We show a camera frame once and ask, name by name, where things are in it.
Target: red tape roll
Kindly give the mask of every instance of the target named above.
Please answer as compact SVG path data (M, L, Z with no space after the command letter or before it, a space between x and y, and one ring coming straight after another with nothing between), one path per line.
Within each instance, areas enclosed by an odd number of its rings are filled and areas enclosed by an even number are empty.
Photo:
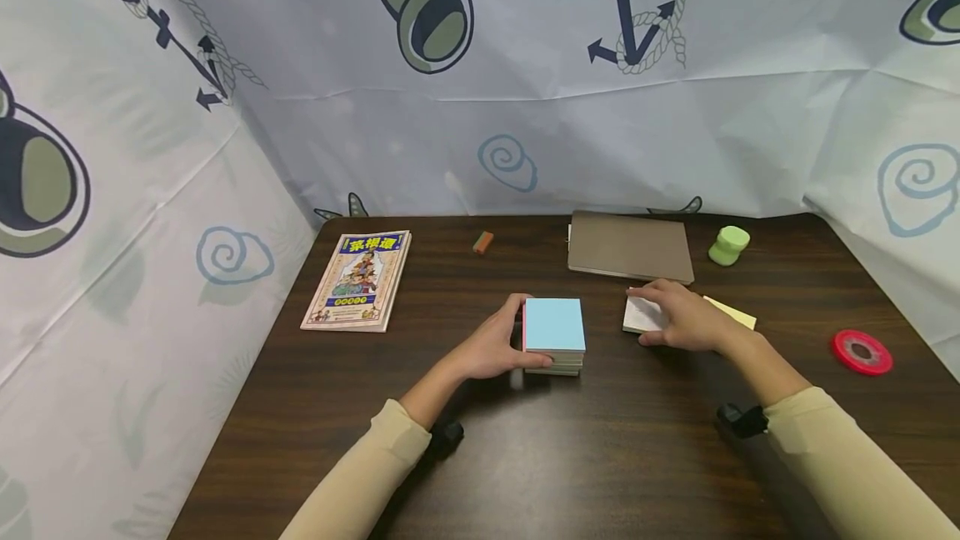
M854 352L860 347L870 354L862 357ZM879 340L859 330L841 330L833 337L833 354L840 363L866 376L879 376L894 368L894 357Z

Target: green container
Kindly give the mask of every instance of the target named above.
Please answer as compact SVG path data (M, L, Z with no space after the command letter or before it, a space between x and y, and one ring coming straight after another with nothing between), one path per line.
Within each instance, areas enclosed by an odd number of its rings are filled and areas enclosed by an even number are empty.
M740 253L749 243L750 234L733 225L727 225L720 230L707 255L718 266L728 268L737 262Z

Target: left hand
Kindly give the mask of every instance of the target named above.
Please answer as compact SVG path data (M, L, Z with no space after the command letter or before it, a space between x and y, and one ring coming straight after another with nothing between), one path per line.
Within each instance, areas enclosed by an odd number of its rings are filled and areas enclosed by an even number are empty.
M511 294L510 298L491 317L480 324L470 337L447 355L465 378L486 380L512 369L549 368L552 359L535 352L520 352L510 346L513 319L529 294Z

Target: book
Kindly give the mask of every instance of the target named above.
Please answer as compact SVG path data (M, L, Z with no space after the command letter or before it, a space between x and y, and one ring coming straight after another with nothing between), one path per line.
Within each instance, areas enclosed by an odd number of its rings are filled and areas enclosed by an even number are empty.
M693 282L687 229L680 222L574 211L567 267L621 278Z
M301 329L386 332L412 239L409 231L342 235Z
M522 349L553 359L551 367L527 369L527 373L580 375L583 354L587 351L580 299L527 299L523 305Z

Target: green cap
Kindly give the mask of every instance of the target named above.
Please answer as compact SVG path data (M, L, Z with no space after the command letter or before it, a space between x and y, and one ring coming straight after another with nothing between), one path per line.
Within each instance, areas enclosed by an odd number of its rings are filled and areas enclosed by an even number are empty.
M727 225L720 230L717 239L722 243L730 245L730 248L739 252L750 243L750 234L747 234L745 230L741 230L737 226Z

